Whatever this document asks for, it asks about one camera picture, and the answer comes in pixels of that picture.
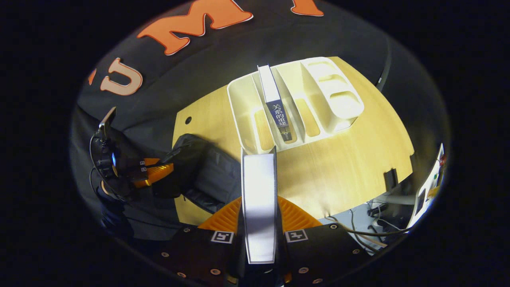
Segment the letter m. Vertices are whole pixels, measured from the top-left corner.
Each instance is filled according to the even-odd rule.
[[[165,17],[156,20],[137,36],[149,36],[165,47],[165,55],[173,55],[186,47],[190,38],[179,38],[172,32],[193,36],[206,33],[206,15],[212,19],[212,29],[222,29],[248,21],[253,14],[243,11],[233,0],[197,0],[191,4],[188,15]]]

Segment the cable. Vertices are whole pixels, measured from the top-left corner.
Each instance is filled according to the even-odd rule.
[[[338,224],[342,225],[342,227],[344,227],[344,229],[346,229],[346,228],[345,228],[345,225],[343,225],[343,224],[341,224],[340,222],[338,222],[337,218],[335,218],[334,216],[326,216],[325,218],[326,218],[327,220],[329,220],[329,221],[333,221],[333,222],[335,222],[335,223],[338,223]],[[382,242],[377,242],[377,241],[372,240],[371,238],[368,238],[368,237],[366,237],[366,236],[364,236],[364,235],[361,235],[361,234],[360,234],[360,237],[361,237],[361,238],[364,238],[364,239],[366,239],[366,240],[368,240],[368,241],[370,241],[370,242],[372,242],[372,243],[374,243],[374,244],[376,244],[376,245],[379,245],[379,246],[381,246],[381,247],[386,247],[386,246],[388,246],[388,244],[385,244],[385,243],[382,243]]]
[[[373,227],[372,225],[369,225],[368,228],[372,228],[374,230],[375,233],[377,233],[377,230],[375,230],[375,227]],[[381,236],[377,236],[377,238],[379,239],[379,241],[383,242],[383,239],[381,238]]]
[[[398,229],[398,230],[402,230],[402,229],[400,229],[400,228],[396,227],[395,225],[393,225],[393,224],[391,224],[391,223],[387,222],[386,220],[382,219],[382,218],[381,218],[381,207],[380,207],[380,205],[378,205],[378,206],[377,206],[377,208],[379,209],[379,214],[378,214],[378,217],[377,217],[376,222],[377,222],[377,221],[379,221],[379,220],[382,220],[382,221],[386,222],[387,224],[389,224],[390,226],[393,226],[393,227],[395,227],[395,228],[396,228],[396,229]]]
[[[94,189],[94,186],[92,185],[92,172],[95,170],[95,166],[90,170],[90,174],[89,174],[89,182],[90,182],[90,188],[92,189],[92,191],[95,193],[95,189]]]
[[[94,161],[94,159],[92,158],[92,141],[93,141],[95,138],[99,138],[99,137],[98,137],[98,136],[96,136],[96,135],[93,135],[93,136],[90,138],[90,142],[89,142],[89,155],[90,155],[90,160],[92,161],[92,164],[94,165],[93,170],[95,169],[95,170],[99,173],[99,175],[101,175],[101,179],[102,179],[102,174],[101,174],[101,172],[97,169],[96,164],[95,164],[95,161]],[[92,171],[90,171],[90,177],[89,177],[89,178],[90,178],[90,186],[92,186]],[[122,201],[122,202],[124,202],[124,203],[126,203],[126,204],[128,204],[128,205],[129,205],[129,203],[127,203],[125,199],[123,199],[122,197],[119,197],[119,195],[115,192],[115,190],[114,190],[114,189],[113,189],[113,188],[109,185],[109,183],[108,183],[106,180],[103,180],[103,182],[107,185],[107,187],[108,187],[108,188],[112,191],[112,193],[115,195],[115,197],[116,197],[118,200],[120,200],[120,201]]]
[[[353,229],[354,231],[356,231],[356,228],[355,228],[355,226],[354,226],[354,212],[352,212],[352,209],[349,209],[349,210],[350,210],[350,212],[351,212],[351,224],[352,224],[352,229]],[[359,242],[361,245],[363,245],[363,246],[365,246],[366,248],[370,249],[372,252],[377,253],[377,249],[375,249],[375,248],[373,248],[372,246],[370,246],[370,245],[366,244],[365,242],[361,241],[360,237],[359,237],[356,233],[354,234],[354,237],[356,237],[356,239],[358,240],[358,242]]]
[[[402,233],[405,233],[405,232],[408,232],[409,230],[412,229],[412,227],[410,228],[406,228],[406,229],[402,229],[402,230],[399,230],[399,231],[393,231],[393,232],[385,232],[385,233],[370,233],[370,232],[362,232],[362,231],[355,231],[355,230],[352,230],[350,229],[349,227],[345,226],[344,224],[340,223],[336,218],[334,218],[334,222],[338,223],[340,226],[342,226],[345,231],[349,232],[349,233],[355,233],[355,234],[360,234],[360,235],[368,235],[368,236],[389,236],[389,235],[396,235],[396,234],[402,234]]]
[[[386,221],[386,220],[384,220],[384,219],[380,219],[380,218],[379,218],[379,219],[378,219],[378,221],[379,221],[379,220],[386,222],[387,224],[389,224],[389,225],[391,225],[391,226],[395,227],[396,229],[398,229],[398,230],[400,230],[400,231],[402,231],[402,230],[403,230],[403,229],[400,229],[400,228],[396,227],[395,225],[393,225],[393,224],[391,224],[391,223],[387,222],[387,221]]]
[[[387,202],[381,202],[381,201],[367,201],[367,203],[369,203],[369,202],[370,202],[370,208],[373,208],[372,203],[381,203],[381,204],[387,203]]]

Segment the white organizer tray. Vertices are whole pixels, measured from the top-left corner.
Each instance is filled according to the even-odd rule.
[[[271,67],[287,112],[293,139],[284,142],[269,109],[257,71],[227,87],[241,146],[249,154],[283,151],[324,139],[349,128],[365,106],[344,73],[317,57]]]

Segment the table surface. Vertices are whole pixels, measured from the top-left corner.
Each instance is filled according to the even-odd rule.
[[[384,192],[384,173],[396,169],[401,182],[413,170],[411,139],[386,98],[356,69],[329,57],[362,99],[365,110],[352,126],[331,137],[277,153],[278,195],[316,219],[337,214]],[[240,161],[241,144],[226,86],[177,113],[173,144],[191,133]],[[179,220],[199,225],[211,216],[183,196],[175,199]]]

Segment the white book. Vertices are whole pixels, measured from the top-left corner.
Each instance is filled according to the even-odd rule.
[[[264,99],[266,103],[280,100],[280,93],[278,87],[274,81],[273,73],[269,65],[262,67],[257,66],[259,69],[260,82],[262,84],[262,90],[264,91]]]
[[[276,251],[276,148],[241,156],[242,206],[249,264],[274,263]]]
[[[282,139],[284,141],[290,141],[292,140],[292,135],[289,127],[289,118],[285,112],[271,68],[269,65],[262,67],[257,66],[257,68],[259,69],[260,83],[262,85],[266,106],[280,131]]]

